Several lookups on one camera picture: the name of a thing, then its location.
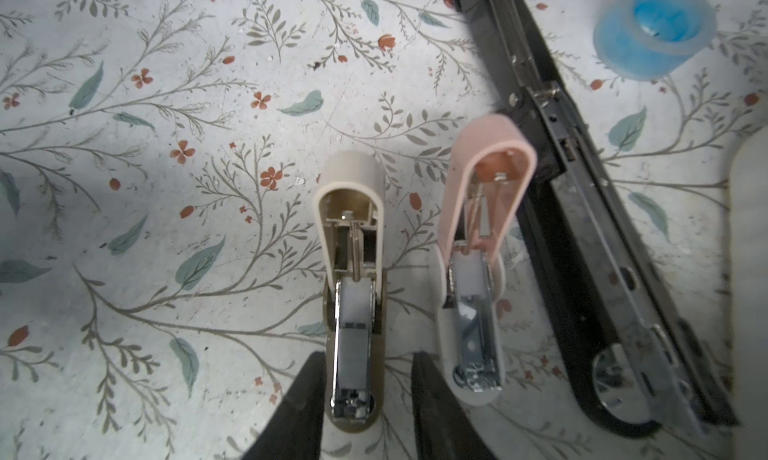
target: open stapler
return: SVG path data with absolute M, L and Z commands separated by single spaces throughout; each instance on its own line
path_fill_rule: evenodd
M 453 144 L 429 275 L 443 375 L 469 405 L 492 402 L 504 384 L 499 249 L 535 167 L 533 147 L 503 115 L 475 119 Z
M 710 359 L 678 315 L 524 0 L 454 4 L 508 104 L 504 114 L 538 154 L 518 221 L 581 409 L 627 437 L 649 435 L 660 424 L 699 435 L 706 424 L 736 425 Z
M 312 206 L 327 272 L 326 413 L 339 429 L 361 432 L 384 399 L 383 167 L 362 152 L 332 155 Z

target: floral tablecloth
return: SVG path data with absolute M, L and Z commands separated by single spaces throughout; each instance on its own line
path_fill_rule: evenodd
M 768 0 L 711 0 L 710 48 L 653 83 L 595 57 L 611 1 L 528 4 L 728 381 L 727 167 L 766 123 Z M 308 199 L 331 152 L 360 149 L 386 167 L 386 400 L 368 432 L 326 422 L 322 456 L 414 458 L 447 148 L 498 104 L 450 0 L 0 0 L 0 25 L 2 456 L 237 458 L 322 348 Z M 519 229 L 504 259 L 509 383 L 467 410 L 497 456 L 727 457 L 727 432 L 590 423 Z

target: metal spring rod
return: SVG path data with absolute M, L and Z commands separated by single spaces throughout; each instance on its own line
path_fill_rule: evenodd
M 352 222 L 350 228 L 350 236 L 352 237 L 352 279 L 356 282 L 360 282 L 360 225 Z
M 472 249 L 472 234 L 475 231 L 480 216 L 480 199 L 482 198 L 482 183 L 478 183 L 475 188 L 474 202 L 472 203 L 472 212 L 469 214 L 469 228 L 467 229 L 467 244 L 464 247 L 464 254 L 468 255 Z

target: pink stapler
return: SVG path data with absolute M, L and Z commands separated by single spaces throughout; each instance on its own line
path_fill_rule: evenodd
M 499 250 L 535 168 L 534 148 L 503 115 L 475 119 L 453 144 L 429 275 L 442 372 L 469 405 L 492 402 L 504 383 Z

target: green leaf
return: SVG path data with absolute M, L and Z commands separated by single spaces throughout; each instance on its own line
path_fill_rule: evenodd
M 341 448 L 338 448 L 337 450 L 323 450 L 322 453 L 334 458 L 341 458 L 349 455 L 351 451 L 352 451 L 352 443 L 350 442 L 342 446 Z
M 363 0 L 360 4 L 362 10 L 366 12 L 366 16 L 374 25 L 379 25 L 379 5 L 373 0 Z
M 306 336 L 324 336 L 326 334 L 326 323 L 318 321 L 309 325 L 302 325 L 296 329 L 296 333 Z
M 304 101 L 295 103 L 293 104 L 293 106 L 289 106 L 286 109 L 278 109 L 278 111 L 281 111 L 286 115 L 291 115 L 292 117 L 301 117 L 302 115 L 306 115 L 307 113 L 315 112 L 321 107 L 322 107 L 322 94 L 320 94 L 320 90 L 315 90 L 310 92 L 310 94 L 306 96 Z
M 101 65 L 98 67 L 98 71 L 94 73 L 94 75 L 90 78 L 88 78 L 84 83 L 83 86 L 80 87 L 80 90 L 72 96 L 72 101 L 69 102 L 69 107 L 74 109 L 81 109 L 88 106 L 88 104 L 93 100 L 94 95 L 96 94 L 96 90 L 98 90 L 99 85 L 101 85 L 101 79 L 104 77 L 104 62 L 101 62 Z
M 424 147 L 425 145 L 429 144 L 426 141 L 424 141 L 423 139 L 421 139 L 419 137 L 414 137 L 413 135 L 406 135 L 406 138 L 411 140 L 412 143 L 415 143 L 417 145 L 421 145 L 422 147 Z
M 11 206 L 14 215 L 18 216 L 18 209 L 22 207 L 22 203 L 13 175 L 0 170 L 0 186 L 5 190 L 5 197 L 8 198 L 8 204 Z
M 510 228 L 509 233 L 512 235 L 513 238 L 516 238 L 518 240 L 523 240 L 523 231 L 520 230 L 519 226 L 514 226 Z
M 38 268 L 30 265 L 24 260 L 5 260 L 5 262 L 0 262 L 0 283 L 28 282 L 49 270 L 49 268 Z
M 139 223 L 130 227 L 129 231 L 112 240 L 109 245 L 107 245 L 107 248 L 109 248 L 109 251 L 112 252 L 112 255 L 120 255 L 121 253 L 125 253 L 131 246 L 133 246 L 134 243 L 136 243 L 136 240 L 139 239 L 141 229 L 144 227 L 144 222 L 146 221 L 147 216 L 144 215 Z
M 632 192 L 627 195 L 627 197 L 632 201 L 632 203 L 641 207 L 648 214 L 650 221 L 652 221 L 654 225 L 656 225 L 656 227 L 661 230 L 664 236 L 667 237 L 667 241 L 669 241 L 669 223 L 667 221 L 667 214 L 664 209 L 661 208 L 658 203 L 643 193 Z
M 181 373 L 184 375 L 184 381 L 189 388 L 189 397 L 192 396 L 192 385 L 197 379 L 197 370 L 200 369 L 200 361 L 197 360 L 197 354 L 192 345 L 187 340 L 176 339 L 170 341 L 170 349 L 174 351 L 181 362 Z
M 629 115 L 619 120 L 619 123 L 616 123 L 608 132 L 610 144 L 618 147 L 623 152 L 628 152 L 634 148 L 634 144 L 638 142 L 638 138 L 640 138 L 640 134 L 643 132 L 645 116 L 646 109 L 643 107 L 634 115 Z
M 121 113 L 115 113 L 112 115 L 112 119 L 117 119 L 118 121 L 128 123 L 129 125 L 136 125 L 139 127 L 149 127 L 154 129 L 154 125 L 152 123 L 149 123 L 149 121 L 145 119 L 140 119 L 139 117 L 134 117 L 133 115 L 130 115 L 126 112 Z
M 222 239 L 218 245 L 209 246 L 197 252 L 181 264 L 176 271 L 176 282 L 181 285 L 181 289 L 192 290 L 197 282 L 200 282 L 203 276 L 208 273 L 224 247 L 224 240 Z
M 426 11 L 419 13 L 418 17 L 421 18 L 424 23 L 427 23 L 430 26 L 440 26 L 441 28 L 448 28 L 445 24 L 443 24 L 443 22 L 441 22 L 431 14 L 427 13 Z

